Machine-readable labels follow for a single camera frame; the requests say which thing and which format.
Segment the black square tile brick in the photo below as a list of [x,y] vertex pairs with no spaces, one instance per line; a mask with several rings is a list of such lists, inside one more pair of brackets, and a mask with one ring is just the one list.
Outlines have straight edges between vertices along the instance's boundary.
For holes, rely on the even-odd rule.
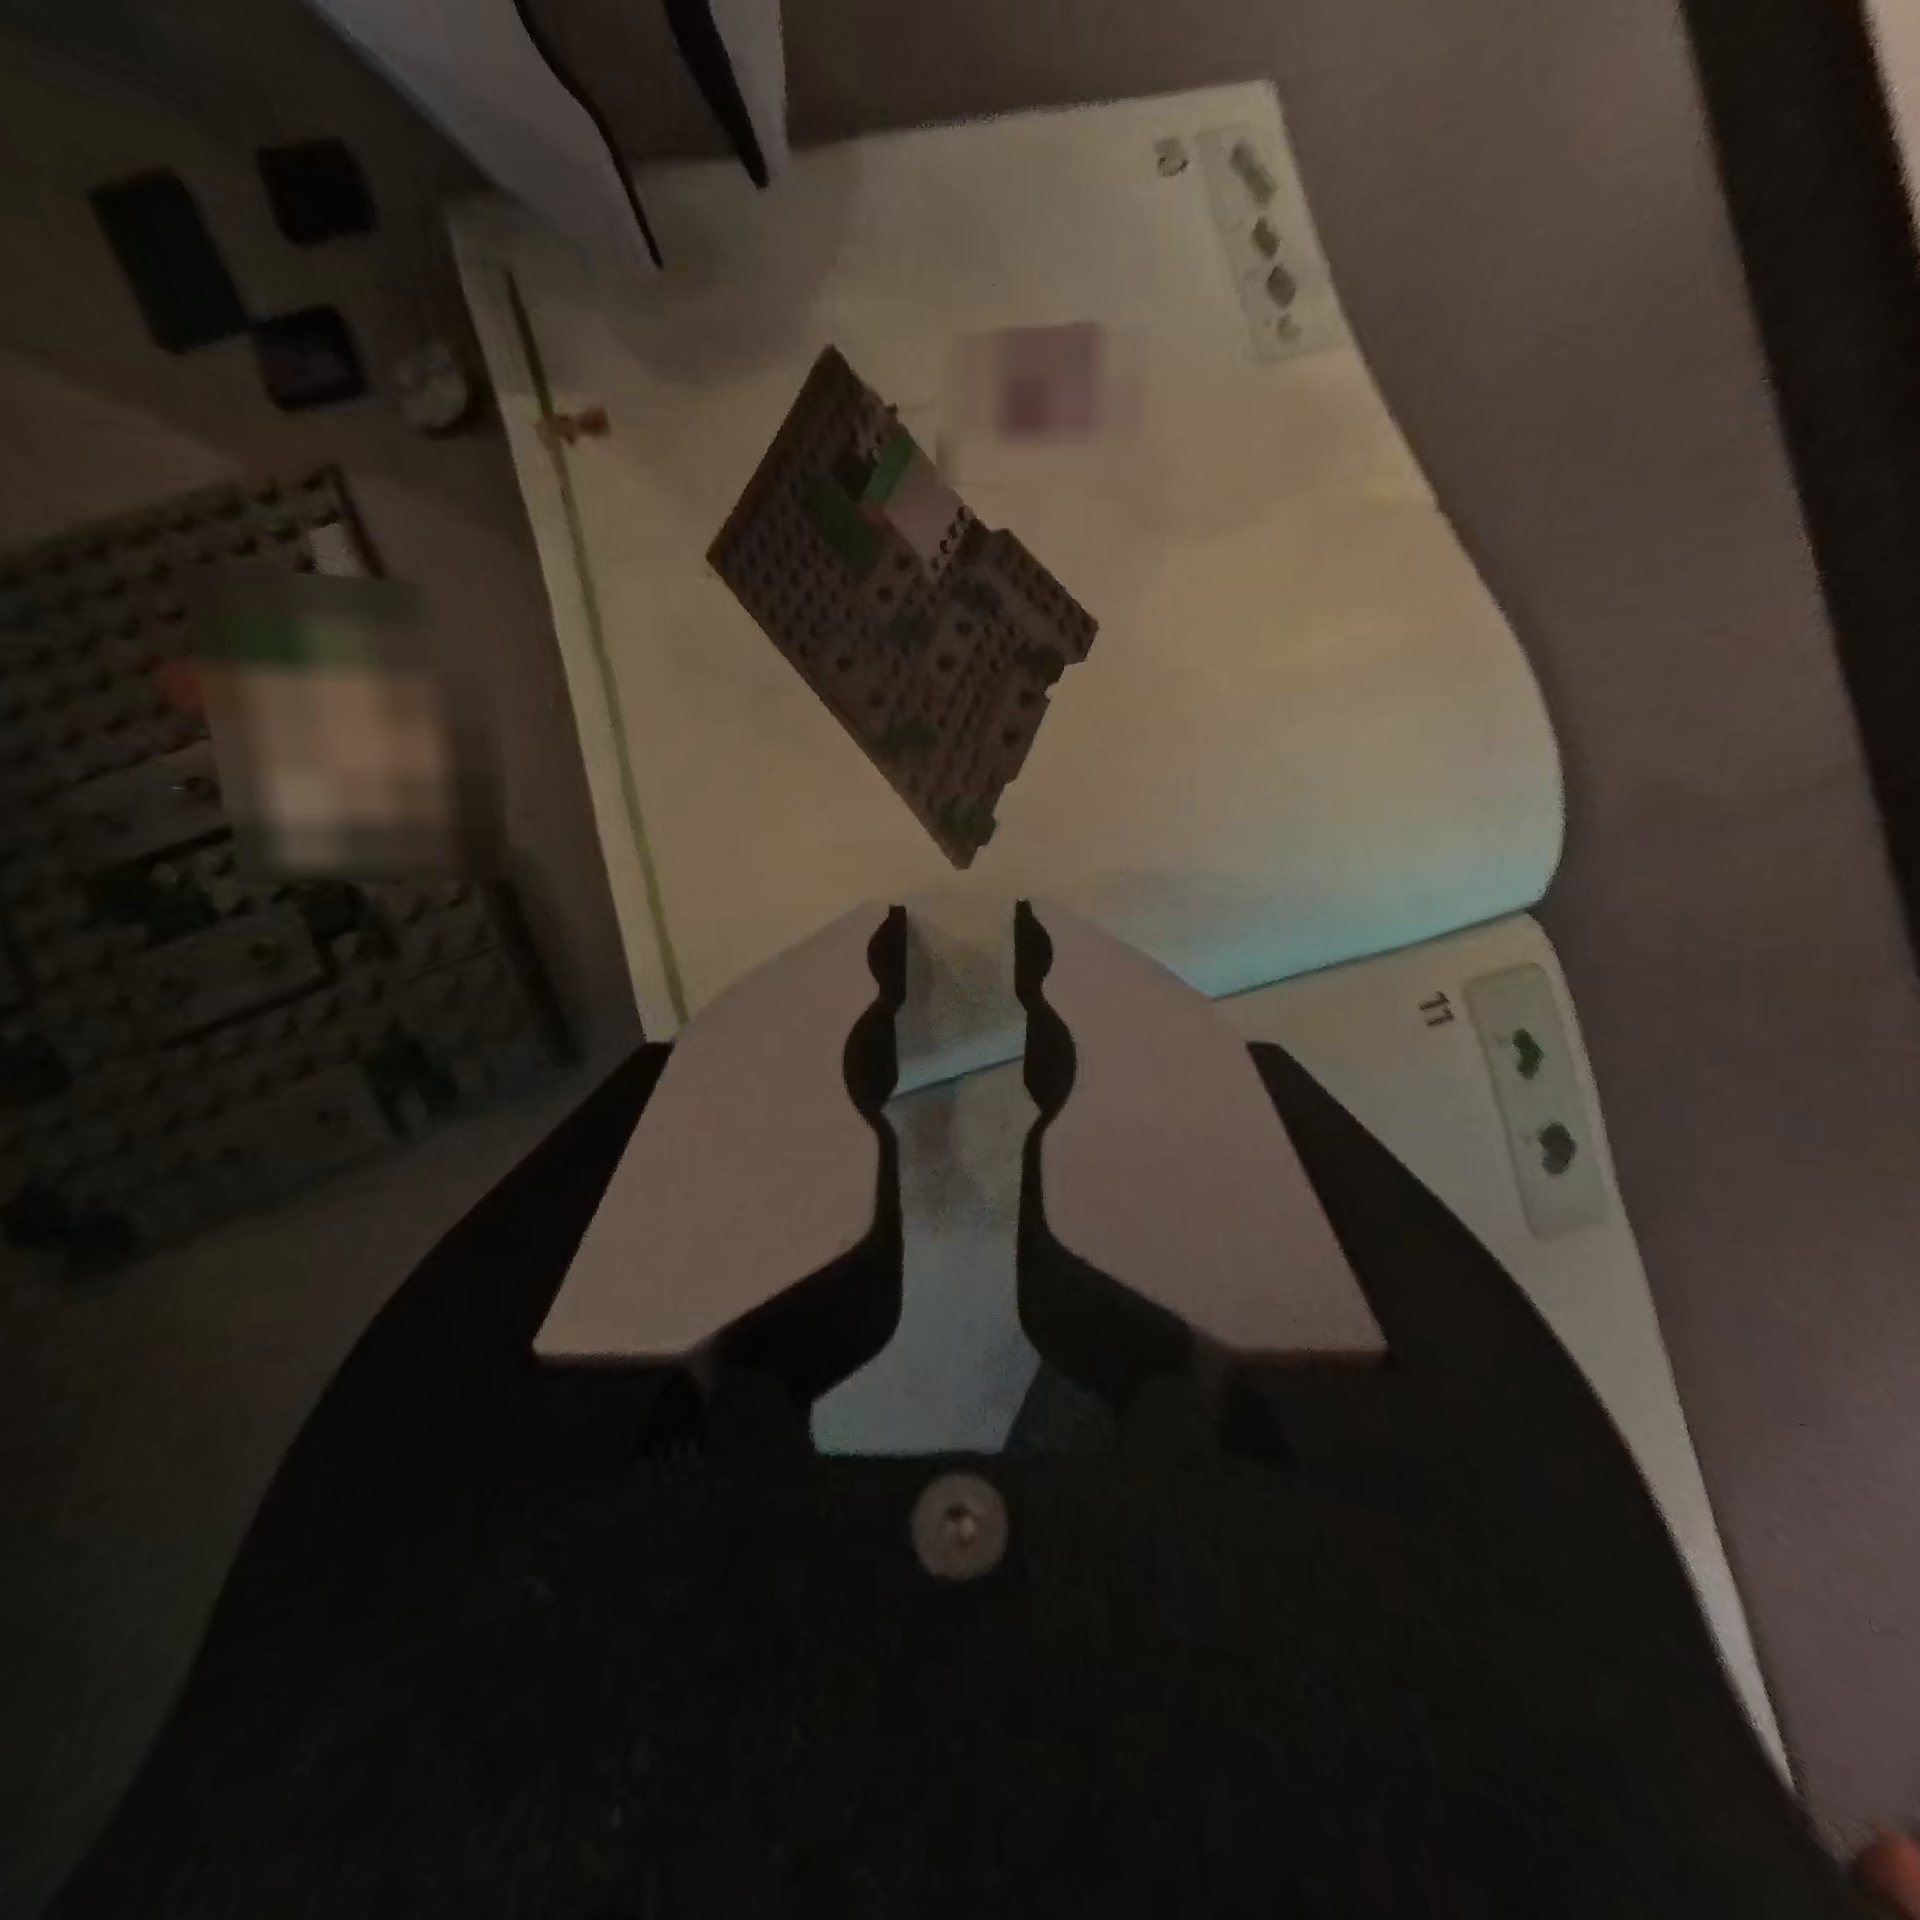
[[305,414],[367,394],[351,329],[331,304],[254,320],[250,339],[261,387],[281,414]]
[[275,227],[287,246],[315,249],[377,230],[367,174],[340,137],[261,146],[254,162]]

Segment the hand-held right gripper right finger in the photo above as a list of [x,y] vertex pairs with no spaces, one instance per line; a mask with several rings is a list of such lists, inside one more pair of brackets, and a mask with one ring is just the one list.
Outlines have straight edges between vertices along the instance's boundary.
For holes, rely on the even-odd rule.
[[1015,912],[1015,1298],[1043,1370],[1118,1434],[1323,1450],[1386,1335],[1255,1055],[1087,920]]

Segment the grey brick baseplate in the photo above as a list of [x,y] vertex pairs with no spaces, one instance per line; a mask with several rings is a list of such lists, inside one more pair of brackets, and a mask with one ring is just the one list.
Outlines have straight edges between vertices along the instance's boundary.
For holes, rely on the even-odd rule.
[[511,889],[270,879],[189,685],[231,587],[375,583],[345,473],[4,557],[4,1246],[93,1279],[487,1114],[574,1059]]

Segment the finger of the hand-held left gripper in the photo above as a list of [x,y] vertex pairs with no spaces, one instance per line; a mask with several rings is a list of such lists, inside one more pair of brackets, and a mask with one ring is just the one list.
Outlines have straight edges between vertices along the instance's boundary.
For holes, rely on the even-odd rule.
[[780,3],[667,3],[665,25],[694,90],[755,189],[789,162]]
[[657,274],[653,234],[601,117],[524,5],[315,3],[492,185],[601,265]]

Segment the open instruction booklet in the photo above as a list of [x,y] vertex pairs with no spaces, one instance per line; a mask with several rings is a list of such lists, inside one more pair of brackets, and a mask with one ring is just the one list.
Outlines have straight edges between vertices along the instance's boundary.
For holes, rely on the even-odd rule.
[[[1493,1251],[1598,1391],[1767,1755],[1791,1766],[1697,1461],[1573,994],[1530,915],[1569,794],[1534,666],[1342,314],[1266,82],[641,181],[665,273],[505,200],[447,218],[652,1040],[847,906],[902,906],[907,1266],[835,1455],[998,1450],[1018,1329],[1015,906],[1283,1045]],[[839,351],[1094,617],[957,871],[706,552]]]

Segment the grey desk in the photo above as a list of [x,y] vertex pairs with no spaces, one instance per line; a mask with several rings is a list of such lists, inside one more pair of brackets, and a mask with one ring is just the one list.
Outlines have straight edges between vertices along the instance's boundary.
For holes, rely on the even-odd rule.
[[[1274,81],[1339,301],[1534,661],[1543,925],[1795,1779],[1915,1826],[1915,283],[1849,5],[782,5],[787,129]],[[372,234],[254,154],[340,137]],[[151,346],[86,191],[178,170],[267,304],[465,341],[477,185],[307,5],[4,5],[4,546],[337,463],[505,705],[547,1094],[105,1281],[4,1251],[4,1915],[121,1794],[305,1416],[417,1262],[641,1042],[508,441],[277,416]]]

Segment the light grey round brick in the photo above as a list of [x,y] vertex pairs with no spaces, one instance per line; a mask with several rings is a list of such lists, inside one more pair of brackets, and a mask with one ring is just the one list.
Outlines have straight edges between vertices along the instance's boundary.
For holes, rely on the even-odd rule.
[[443,341],[394,360],[390,395],[402,423],[430,441],[466,433],[481,406],[466,362]]

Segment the dark green plate brick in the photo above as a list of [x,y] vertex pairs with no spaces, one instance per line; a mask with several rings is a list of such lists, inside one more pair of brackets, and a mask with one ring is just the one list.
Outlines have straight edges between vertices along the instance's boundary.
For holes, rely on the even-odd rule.
[[250,310],[178,174],[98,183],[86,205],[156,349],[198,353],[250,334]]

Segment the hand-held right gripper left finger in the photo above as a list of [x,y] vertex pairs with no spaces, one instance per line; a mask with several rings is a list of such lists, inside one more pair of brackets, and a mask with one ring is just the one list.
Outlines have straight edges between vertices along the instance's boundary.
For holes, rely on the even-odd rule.
[[906,1307],[895,1022],[907,922],[863,903],[679,1034],[582,1229],[543,1385],[685,1397],[722,1455],[820,1455],[814,1414]]

